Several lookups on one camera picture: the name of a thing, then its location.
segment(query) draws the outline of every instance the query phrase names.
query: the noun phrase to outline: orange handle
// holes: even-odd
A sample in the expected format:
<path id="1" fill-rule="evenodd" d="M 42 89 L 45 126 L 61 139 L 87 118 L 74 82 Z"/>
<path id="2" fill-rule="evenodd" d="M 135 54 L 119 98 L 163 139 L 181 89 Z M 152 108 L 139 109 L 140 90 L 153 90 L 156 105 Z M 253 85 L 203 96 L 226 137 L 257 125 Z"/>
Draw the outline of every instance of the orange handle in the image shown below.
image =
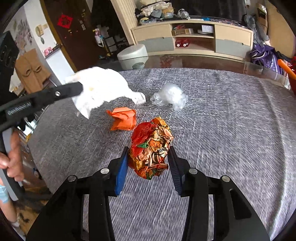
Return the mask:
<path id="1" fill-rule="evenodd" d="M 282 59 L 278 60 L 278 64 L 288 73 L 290 78 L 296 80 L 296 74 L 290 69 L 290 67 Z"/>

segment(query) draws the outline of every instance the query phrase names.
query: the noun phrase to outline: white stool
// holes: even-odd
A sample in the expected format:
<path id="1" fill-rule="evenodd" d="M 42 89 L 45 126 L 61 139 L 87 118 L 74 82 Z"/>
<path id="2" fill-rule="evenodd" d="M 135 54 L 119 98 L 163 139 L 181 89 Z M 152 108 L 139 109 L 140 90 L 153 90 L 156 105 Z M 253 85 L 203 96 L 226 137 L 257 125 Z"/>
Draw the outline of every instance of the white stool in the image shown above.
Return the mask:
<path id="1" fill-rule="evenodd" d="M 123 70 L 142 69 L 148 60 L 144 44 L 130 46 L 117 55 Z"/>

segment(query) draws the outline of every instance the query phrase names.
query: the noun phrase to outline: wooden door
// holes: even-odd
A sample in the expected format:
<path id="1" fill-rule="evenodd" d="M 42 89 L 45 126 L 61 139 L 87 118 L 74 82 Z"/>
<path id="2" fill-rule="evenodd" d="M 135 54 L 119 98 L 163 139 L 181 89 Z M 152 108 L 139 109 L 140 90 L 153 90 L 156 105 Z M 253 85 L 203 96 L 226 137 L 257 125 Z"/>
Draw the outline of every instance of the wooden door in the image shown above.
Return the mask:
<path id="1" fill-rule="evenodd" d="M 44 0 L 49 18 L 77 70 L 96 65 L 99 56 L 105 56 L 104 48 L 95 41 L 95 29 L 91 25 L 91 12 L 85 0 Z M 62 25 L 58 25 L 62 16 Z"/>

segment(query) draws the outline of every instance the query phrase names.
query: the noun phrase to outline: cabinet drawer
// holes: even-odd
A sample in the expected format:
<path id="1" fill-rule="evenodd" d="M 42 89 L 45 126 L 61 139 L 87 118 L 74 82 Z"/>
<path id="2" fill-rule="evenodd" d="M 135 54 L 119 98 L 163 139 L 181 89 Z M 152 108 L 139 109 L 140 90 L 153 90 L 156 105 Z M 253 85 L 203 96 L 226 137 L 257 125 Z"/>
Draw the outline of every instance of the cabinet drawer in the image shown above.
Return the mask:
<path id="1" fill-rule="evenodd" d="M 251 46 L 251 33 L 237 28 L 215 25 L 215 38 L 232 40 Z"/>
<path id="2" fill-rule="evenodd" d="M 140 41 L 144 44 L 147 52 L 172 51 L 175 49 L 173 38 L 155 38 Z"/>
<path id="3" fill-rule="evenodd" d="M 135 29 L 133 35 L 137 42 L 146 39 L 172 37 L 172 26 L 170 24 L 147 26 L 145 28 Z"/>
<path id="4" fill-rule="evenodd" d="M 231 40 L 216 39 L 216 53 L 245 58 L 250 51 L 250 46 Z"/>

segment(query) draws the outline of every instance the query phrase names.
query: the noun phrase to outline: light blue shorts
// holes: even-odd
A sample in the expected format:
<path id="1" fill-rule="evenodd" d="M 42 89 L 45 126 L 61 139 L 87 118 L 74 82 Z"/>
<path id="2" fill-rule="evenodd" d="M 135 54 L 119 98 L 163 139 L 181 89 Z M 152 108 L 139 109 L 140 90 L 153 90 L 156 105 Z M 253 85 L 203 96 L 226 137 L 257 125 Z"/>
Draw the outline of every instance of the light blue shorts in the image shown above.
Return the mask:
<path id="1" fill-rule="evenodd" d="M 6 187 L 0 185 L 0 200 L 3 202 L 3 203 L 6 203 L 8 202 L 9 200 L 9 194 L 8 194 L 8 191 L 6 189 Z"/>

